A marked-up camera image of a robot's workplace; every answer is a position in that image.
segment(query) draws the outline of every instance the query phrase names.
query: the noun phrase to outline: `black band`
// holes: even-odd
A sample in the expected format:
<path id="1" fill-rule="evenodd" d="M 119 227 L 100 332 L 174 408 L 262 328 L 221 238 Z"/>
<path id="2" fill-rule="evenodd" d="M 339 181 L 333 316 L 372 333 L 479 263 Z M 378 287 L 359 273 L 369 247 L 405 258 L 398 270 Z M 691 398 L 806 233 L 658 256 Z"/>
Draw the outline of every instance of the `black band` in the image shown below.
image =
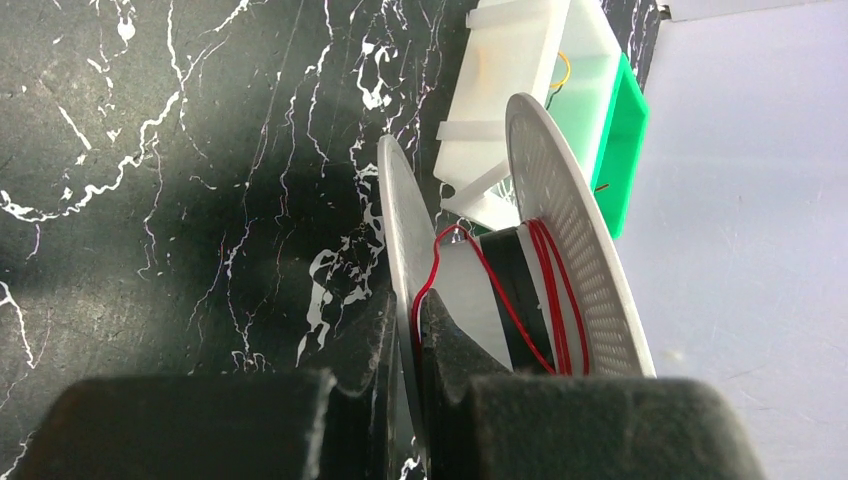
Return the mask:
<path id="1" fill-rule="evenodd" d="M 480 248 L 486 256 L 486 260 L 495 272 L 495 276 L 503 287 L 506 297 L 518 314 L 518 319 L 524 325 L 524 329 L 533 340 L 533 344 L 539 353 L 555 368 L 551 342 L 548 339 L 548 330 L 545 328 L 545 317 L 542 315 L 539 296 L 533 285 L 533 277 L 527 268 L 527 259 L 521 250 L 521 242 L 518 239 L 518 230 L 508 228 L 494 233 L 487 233 L 479 238 Z M 509 358 L 512 367 L 516 371 L 546 373 L 545 367 L 539 363 L 533 351 L 527 346 L 524 338 L 509 316 L 498 292 L 492 286 L 495 300 L 498 302 L 498 313 L 500 313 L 503 325 L 506 345 L 509 349 Z"/>

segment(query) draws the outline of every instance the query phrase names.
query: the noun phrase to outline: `white wall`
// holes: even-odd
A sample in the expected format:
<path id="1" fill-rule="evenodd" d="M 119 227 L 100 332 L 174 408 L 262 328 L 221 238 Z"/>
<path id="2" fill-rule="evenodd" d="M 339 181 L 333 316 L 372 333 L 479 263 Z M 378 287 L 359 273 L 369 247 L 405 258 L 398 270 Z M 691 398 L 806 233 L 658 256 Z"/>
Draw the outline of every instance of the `white wall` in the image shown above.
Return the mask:
<path id="1" fill-rule="evenodd" d="M 657 3 L 668 5 L 672 19 L 677 22 L 821 1 L 828 0 L 657 0 Z"/>
<path id="2" fill-rule="evenodd" d="M 661 375 L 774 479 L 848 476 L 848 2 L 662 26 L 617 242 Z"/>

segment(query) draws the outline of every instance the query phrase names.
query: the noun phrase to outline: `yellow wire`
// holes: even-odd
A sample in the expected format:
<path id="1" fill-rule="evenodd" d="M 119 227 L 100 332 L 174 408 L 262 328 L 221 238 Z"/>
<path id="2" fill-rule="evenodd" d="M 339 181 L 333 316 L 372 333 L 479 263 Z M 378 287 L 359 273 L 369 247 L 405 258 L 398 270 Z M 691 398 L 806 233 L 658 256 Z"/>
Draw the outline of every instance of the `yellow wire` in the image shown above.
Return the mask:
<path id="1" fill-rule="evenodd" d="M 559 52 L 559 58 L 561 58 L 562 61 L 565 62 L 565 67 L 568 70 L 566 70 L 565 77 L 562 80 L 560 80 L 557 83 L 551 84 L 551 88 L 559 88 L 559 87 L 565 85 L 565 82 L 567 82 L 568 79 L 571 78 L 571 62 L 568 61 L 568 57 L 566 57 L 565 54 L 562 53 L 562 52 Z"/>

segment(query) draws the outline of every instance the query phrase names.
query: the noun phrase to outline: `perforated disc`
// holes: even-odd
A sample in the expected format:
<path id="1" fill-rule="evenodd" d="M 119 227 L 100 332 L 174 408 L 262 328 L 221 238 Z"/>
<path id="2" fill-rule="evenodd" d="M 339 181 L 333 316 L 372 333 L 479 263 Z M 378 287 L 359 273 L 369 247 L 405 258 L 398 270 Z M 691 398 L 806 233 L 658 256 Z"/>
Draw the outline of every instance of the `perforated disc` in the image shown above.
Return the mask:
<path id="1" fill-rule="evenodd" d="M 409 413 L 412 416 L 412 428 L 418 438 L 417 444 L 426 447 L 418 383 L 415 380 L 409 314 L 415 294 L 427 282 L 430 274 L 436 234 L 409 161 L 391 135 L 380 139 L 377 147 L 377 170 L 389 269 L 392 287 L 397 295 L 397 328 L 403 381 L 406 384 Z M 420 453 L 426 465 L 426 452 L 422 450 Z"/>
<path id="2" fill-rule="evenodd" d="M 514 95 L 506 112 L 521 220 L 545 222 L 586 325 L 592 374 L 655 376 L 621 261 L 577 159 L 544 107 Z"/>

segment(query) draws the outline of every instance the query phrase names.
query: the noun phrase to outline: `marble backdrop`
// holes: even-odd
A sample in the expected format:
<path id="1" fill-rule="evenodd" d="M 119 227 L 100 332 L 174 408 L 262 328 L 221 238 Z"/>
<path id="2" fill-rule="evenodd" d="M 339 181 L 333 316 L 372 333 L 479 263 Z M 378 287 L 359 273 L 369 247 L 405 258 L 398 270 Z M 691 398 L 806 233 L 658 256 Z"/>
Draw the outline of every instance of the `marble backdrop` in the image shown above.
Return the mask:
<path id="1" fill-rule="evenodd" d="M 281 371 L 332 342 L 388 281 L 382 134 L 456 221 L 431 172 L 475 5 L 0 5 L 0 479 L 81 378 Z M 603 6 L 644 84 L 655 4 Z"/>

